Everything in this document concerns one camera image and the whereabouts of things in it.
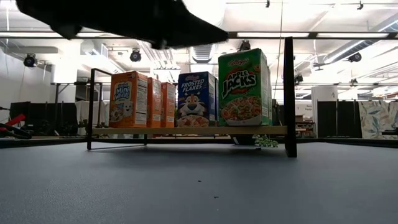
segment cereal bowl image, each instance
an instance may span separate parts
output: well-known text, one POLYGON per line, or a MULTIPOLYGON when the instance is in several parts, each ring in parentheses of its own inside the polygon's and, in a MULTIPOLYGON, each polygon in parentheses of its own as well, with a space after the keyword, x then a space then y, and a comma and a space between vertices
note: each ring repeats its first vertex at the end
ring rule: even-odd
POLYGON ((261 99, 243 96, 228 102, 221 110, 228 126, 254 126, 261 124, 261 99))
POLYGON ((209 120, 197 115, 184 116, 177 120, 178 127, 208 127, 209 120))

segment wooden shelf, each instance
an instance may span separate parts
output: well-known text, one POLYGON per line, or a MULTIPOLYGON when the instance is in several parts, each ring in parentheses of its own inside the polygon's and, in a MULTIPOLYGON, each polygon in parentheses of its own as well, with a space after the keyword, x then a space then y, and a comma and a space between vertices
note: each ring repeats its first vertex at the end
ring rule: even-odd
POLYGON ((93 128, 93 134, 287 134, 287 127, 93 128))

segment shelf leg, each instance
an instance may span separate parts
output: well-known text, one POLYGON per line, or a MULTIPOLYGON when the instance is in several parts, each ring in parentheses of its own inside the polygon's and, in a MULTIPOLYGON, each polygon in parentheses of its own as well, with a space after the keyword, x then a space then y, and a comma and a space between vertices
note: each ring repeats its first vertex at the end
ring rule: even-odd
POLYGON ((293 37, 285 38, 284 53, 284 109, 285 125, 285 149, 287 157, 297 157, 296 130, 295 130, 295 90, 294 90, 294 53, 293 37))
POLYGON ((148 135, 144 135, 144 145, 146 146, 148 144, 148 135))
POLYGON ((90 77, 90 102, 88 103, 88 127, 87 127, 87 150, 91 150, 91 142, 93 141, 93 113, 94 113, 94 80, 95 69, 91 69, 90 77))

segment frosted flakes cereal box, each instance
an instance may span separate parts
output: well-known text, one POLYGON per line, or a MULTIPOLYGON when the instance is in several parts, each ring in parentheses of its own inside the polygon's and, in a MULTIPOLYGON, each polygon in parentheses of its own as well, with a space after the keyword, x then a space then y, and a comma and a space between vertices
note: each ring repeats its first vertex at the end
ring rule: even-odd
POLYGON ((208 72, 178 76, 178 127, 208 127, 215 124, 215 77, 208 72))
POLYGON ((109 127, 147 126, 147 77, 138 72, 112 75, 109 127))
POLYGON ((175 86, 171 83, 162 83, 162 115, 160 126, 162 128, 174 128, 175 112, 175 86))
POLYGON ((270 76, 261 49, 218 58, 220 126, 270 125, 270 76))
POLYGON ((162 115, 162 87, 155 78, 148 78, 147 128, 160 128, 162 115))

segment green cereal box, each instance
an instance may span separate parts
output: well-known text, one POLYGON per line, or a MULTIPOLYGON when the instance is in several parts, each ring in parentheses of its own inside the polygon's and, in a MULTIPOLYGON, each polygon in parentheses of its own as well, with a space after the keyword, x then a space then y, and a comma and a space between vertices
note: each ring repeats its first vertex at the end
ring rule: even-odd
POLYGON ((272 125, 271 82, 261 49, 218 58, 219 126, 272 125))

